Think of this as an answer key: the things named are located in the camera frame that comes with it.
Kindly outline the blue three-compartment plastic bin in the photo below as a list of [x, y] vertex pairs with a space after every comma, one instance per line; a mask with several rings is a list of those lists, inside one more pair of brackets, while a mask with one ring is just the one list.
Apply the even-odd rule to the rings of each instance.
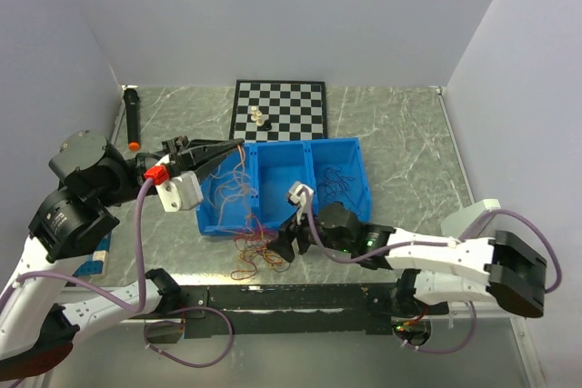
[[286, 194], [296, 181], [314, 190], [315, 213], [340, 202], [359, 219], [370, 219], [371, 193], [355, 137], [246, 144], [203, 182], [205, 200], [196, 208], [200, 234], [275, 230], [295, 211]]

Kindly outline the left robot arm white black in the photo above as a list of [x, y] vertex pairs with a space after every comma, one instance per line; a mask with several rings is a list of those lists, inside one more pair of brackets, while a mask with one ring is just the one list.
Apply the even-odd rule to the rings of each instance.
[[96, 131], [69, 136], [49, 163], [59, 185], [40, 204], [24, 250], [1, 295], [1, 378], [18, 384], [60, 364], [83, 340], [136, 316], [182, 316], [180, 286], [163, 269], [146, 270], [135, 247], [136, 280], [108, 292], [59, 303], [75, 271], [118, 225], [111, 208], [142, 205], [157, 196], [168, 212], [203, 201], [202, 182], [234, 151], [239, 139], [164, 142], [160, 151], [125, 159]]

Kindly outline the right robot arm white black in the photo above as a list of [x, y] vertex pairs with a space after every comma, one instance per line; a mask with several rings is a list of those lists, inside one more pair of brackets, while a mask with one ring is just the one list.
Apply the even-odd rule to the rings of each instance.
[[396, 301], [405, 313], [452, 302], [495, 302], [526, 318], [544, 313], [547, 262], [507, 231], [466, 240], [414, 234], [362, 222], [332, 203], [320, 214], [300, 208], [267, 247], [291, 263], [313, 245], [338, 264], [402, 271]]

